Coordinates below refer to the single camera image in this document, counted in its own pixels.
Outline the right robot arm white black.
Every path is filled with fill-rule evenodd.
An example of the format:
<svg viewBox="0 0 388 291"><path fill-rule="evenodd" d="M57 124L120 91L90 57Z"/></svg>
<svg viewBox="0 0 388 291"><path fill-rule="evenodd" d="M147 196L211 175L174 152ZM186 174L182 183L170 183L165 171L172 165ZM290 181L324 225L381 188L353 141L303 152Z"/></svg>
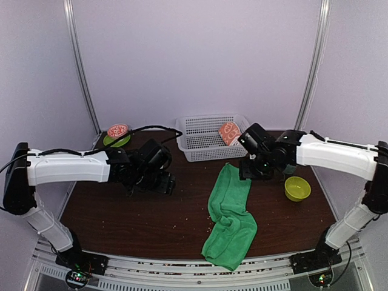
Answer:
<svg viewBox="0 0 388 291"><path fill-rule="evenodd" d="M287 166L316 166L366 180L364 195L321 235L311 263L322 268L356 232L387 213L387 143L361 145L324 138L314 131L286 130L274 137L254 123L238 138L251 157L239 163L239 177L271 179Z"/></svg>

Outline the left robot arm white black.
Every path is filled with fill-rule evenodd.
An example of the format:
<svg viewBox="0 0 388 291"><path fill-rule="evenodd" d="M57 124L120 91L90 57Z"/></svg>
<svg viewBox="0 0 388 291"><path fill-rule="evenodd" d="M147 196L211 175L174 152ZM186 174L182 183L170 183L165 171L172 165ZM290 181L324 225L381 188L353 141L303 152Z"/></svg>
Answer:
<svg viewBox="0 0 388 291"><path fill-rule="evenodd" d="M2 168L5 184L1 210L23 217L60 258L74 269L81 269L87 264L87 255L75 233L45 209L36 186L54 182L112 182L122 184L130 193L142 190L169 195L175 186L175 176L167 171L171 162L169 149L154 139L140 149L105 146L89 152L41 151L21 142L11 161Z"/></svg>

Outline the green microfiber towel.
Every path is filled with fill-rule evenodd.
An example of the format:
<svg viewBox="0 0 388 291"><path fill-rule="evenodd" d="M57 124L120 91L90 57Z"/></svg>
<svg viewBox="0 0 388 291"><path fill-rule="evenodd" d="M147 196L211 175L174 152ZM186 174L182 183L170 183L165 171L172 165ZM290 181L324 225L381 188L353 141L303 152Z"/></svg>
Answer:
<svg viewBox="0 0 388 291"><path fill-rule="evenodd" d="M242 263L258 230L246 210L250 180L239 178L239 169L229 163L219 172L207 209L214 226L201 254L213 265L234 271Z"/></svg>

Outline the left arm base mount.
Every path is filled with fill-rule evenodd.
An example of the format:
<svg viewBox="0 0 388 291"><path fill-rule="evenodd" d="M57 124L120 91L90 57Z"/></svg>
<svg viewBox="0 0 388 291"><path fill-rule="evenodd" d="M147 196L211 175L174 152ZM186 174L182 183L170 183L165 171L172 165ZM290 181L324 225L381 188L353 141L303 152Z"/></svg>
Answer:
<svg viewBox="0 0 388 291"><path fill-rule="evenodd" d="M55 260L57 265L69 269L65 274L64 281L73 290L84 288L93 278L93 275L104 275L108 262L107 256L92 253L83 253L83 260L80 263L71 263L62 254L57 254Z"/></svg>

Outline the orange rabbit pattern towel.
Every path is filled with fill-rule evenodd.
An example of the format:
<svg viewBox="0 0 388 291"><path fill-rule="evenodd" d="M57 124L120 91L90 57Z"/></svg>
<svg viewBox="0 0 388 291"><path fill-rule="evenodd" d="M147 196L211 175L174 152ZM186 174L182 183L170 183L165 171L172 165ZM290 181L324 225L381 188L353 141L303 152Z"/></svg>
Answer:
<svg viewBox="0 0 388 291"><path fill-rule="evenodd" d="M235 122L226 122L218 130L221 139L227 146L237 146L241 130Z"/></svg>

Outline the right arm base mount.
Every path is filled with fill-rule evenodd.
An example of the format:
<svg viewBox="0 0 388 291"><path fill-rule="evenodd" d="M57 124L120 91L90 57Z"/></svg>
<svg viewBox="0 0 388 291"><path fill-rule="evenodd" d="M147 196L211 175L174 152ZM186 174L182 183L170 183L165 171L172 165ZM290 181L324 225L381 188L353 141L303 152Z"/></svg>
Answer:
<svg viewBox="0 0 388 291"><path fill-rule="evenodd" d="M307 273L310 283L319 288L334 282L333 266L342 262L340 255L320 255L317 251L297 253L290 257L293 273Z"/></svg>

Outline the white plastic mesh basket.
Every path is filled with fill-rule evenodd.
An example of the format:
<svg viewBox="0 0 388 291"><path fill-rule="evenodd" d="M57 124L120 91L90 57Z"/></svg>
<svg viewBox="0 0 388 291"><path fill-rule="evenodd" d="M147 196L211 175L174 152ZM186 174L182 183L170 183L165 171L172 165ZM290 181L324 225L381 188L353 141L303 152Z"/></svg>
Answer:
<svg viewBox="0 0 388 291"><path fill-rule="evenodd" d="M226 145L218 131L227 122L234 122L240 130L248 128L249 122L243 115L202 115L178 118L175 127L182 132L177 145L188 162L242 158L246 149L240 144Z"/></svg>

